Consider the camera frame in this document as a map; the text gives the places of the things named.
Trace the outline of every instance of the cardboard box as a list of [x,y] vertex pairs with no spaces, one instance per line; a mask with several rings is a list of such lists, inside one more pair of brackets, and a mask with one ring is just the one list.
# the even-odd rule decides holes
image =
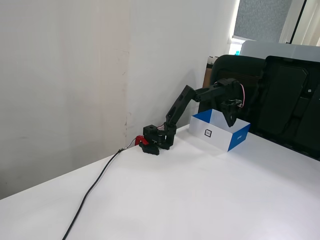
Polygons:
[[229,127],[222,112],[210,109],[191,117],[189,132],[228,152],[246,139],[249,128],[250,123],[241,119]]

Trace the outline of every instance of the black cable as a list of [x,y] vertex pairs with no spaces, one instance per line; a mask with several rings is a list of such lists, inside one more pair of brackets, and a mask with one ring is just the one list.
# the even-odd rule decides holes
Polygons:
[[108,165],[111,163],[111,161],[112,161],[119,153],[121,153],[123,150],[127,149],[128,147],[119,149],[119,150],[116,152],[116,154],[113,155],[112,158],[111,158],[111,159],[107,162],[107,164],[104,166],[102,172],[100,173],[100,175],[98,176],[98,178],[95,180],[94,184],[89,188],[89,190],[88,190],[88,191],[86,192],[86,194],[84,195],[84,198],[83,198],[83,200],[82,200],[82,202],[81,202],[81,204],[80,204],[80,207],[79,207],[78,211],[76,212],[76,214],[75,214],[75,216],[74,216],[74,218],[73,218],[73,220],[72,220],[72,222],[71,222],[68,230],[66,231],[65,235],[63,236],[63,239],[62,239],[62,240],[66,240],[66,239],[67,239],[67,237],[68,237],[68,235],[69,235],[72,227],[74,226],[74,224],[75,224],[75,222],[76,222],[76,220],[77,220],[77,218],[78,218],[78,216],[79,216],[79,213],[81,212],[81,210],[82,210],[82,208],[83,208],[83,206],[84,206],[84,204],[85,204],[85,201],[86,201],[88,195],[90,194],[91,190],[95,187],[95,185],[97,184],[97,182],[99,181],[99,179],[101,178],[101,176],[104,174],[104,172],[105,172],[106,168],[108,167]]

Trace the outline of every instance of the box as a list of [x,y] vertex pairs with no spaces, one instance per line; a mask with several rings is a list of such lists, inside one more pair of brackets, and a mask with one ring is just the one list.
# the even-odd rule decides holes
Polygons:
[[189,132],[228,152],[235,146],[246,140],[250,123],[237,119],[232,127],[229,127],[222,112],[210,109],[191,117]]

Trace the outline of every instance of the logo on box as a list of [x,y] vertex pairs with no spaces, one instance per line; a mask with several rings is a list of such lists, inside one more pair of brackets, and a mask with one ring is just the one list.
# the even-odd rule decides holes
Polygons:
[[209,138],[211,138],[211,134],[212,134],[212,131],[210,131],[209,129],[206,129],[204,132],[204,135],[206,135]]

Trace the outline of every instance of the white wall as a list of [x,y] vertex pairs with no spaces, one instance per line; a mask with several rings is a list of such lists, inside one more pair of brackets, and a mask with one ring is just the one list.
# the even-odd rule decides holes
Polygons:
[[0,198],[125,144],[129,0],[0,2]]
[[[160,126],[186,85],[202,87],[212,44],[216,49],[227,46],[230,26],[225,21],[231,22],[233,8],[222,2],[131,1],[127,143],[142,134],[144,126]],[[220,41],[222,34],[225,40]],[[178,127],[189,123],[196,110],[190,103]]]
[[292,34],[294,33],[302,6],[305,0],[292,0],[288,14],[286,16],[279,43],[290,43]]
[[319,4],[319,0],[308,0],[305,4],[299,25],[296,29],[292,44],[301,45],[305,39],[307,30]]
[[308,29],[305,33],[302,45],[312,45],[316,46],[318,39],[319,39],[319,32],[317,31],[318,24],[320,22],[320,1],[318,1],[318,4],[316,5],[316,8],[314,9],[314,13],[312,16],[312,19],[310,21],[310,24],[308,26]]

